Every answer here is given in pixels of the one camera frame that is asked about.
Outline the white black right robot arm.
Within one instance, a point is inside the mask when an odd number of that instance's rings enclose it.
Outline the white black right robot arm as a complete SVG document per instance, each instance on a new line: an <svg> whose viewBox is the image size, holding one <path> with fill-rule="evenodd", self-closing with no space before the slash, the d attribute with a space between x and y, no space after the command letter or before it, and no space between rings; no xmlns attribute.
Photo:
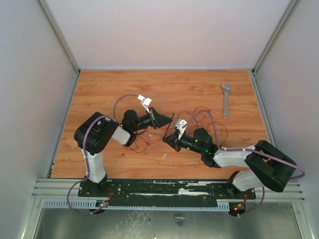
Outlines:
<svg viewBox="0 0 319 239"><path fill-rule="evenodd" d="M200 154L203 163L210 168L245 167L245 171L234 172L227 181L226 192L231 198L258 187L283 192L297 168L292 159L265 140L243 149L218 148L204 128L196 129L193 136L176 129L165 136L163 142L176 152L185 148Z"/></svg>

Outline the black zip tie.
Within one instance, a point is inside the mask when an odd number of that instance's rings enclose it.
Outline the black zip tie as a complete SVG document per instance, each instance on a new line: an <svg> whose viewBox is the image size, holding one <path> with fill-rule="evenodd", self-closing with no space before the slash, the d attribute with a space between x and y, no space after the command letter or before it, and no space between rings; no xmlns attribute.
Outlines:
<svg viewBox="0 0 319 239"><path fill-rule="evenodd" d="M165 137L166 137L166 135L167 135L167 133L168 133L168 130L169 130L169 128L170 128L170 125L171 125L171 123L172 123L172 121L173 121L174 115L175 115L175 113L172 113L172 116L171 116L171 118L170 118L170 123L169 123L168 126L166 127L166 130L165 130L164 135L163 135L162 138L165 138Z"/></svg>

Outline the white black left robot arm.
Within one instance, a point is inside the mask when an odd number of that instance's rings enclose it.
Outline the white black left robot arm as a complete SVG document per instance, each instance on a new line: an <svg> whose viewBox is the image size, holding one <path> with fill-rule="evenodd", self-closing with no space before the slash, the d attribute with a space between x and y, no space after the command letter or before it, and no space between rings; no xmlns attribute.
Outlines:
<svg viewBox="0 0 319 239"><path fill-rule="evenodd" d="M103 196L107 191L103 150L109 141L112 139L130 147L139 130L148 127L158 129L171 122L172 118L159 114L153 107L146 110L143 116L138 116L135 110L127 110L121 123L101 112L93 113L74 133L74 140L82 151L86 165L86 176L82 183L87 181L95 196Z"/></svg>

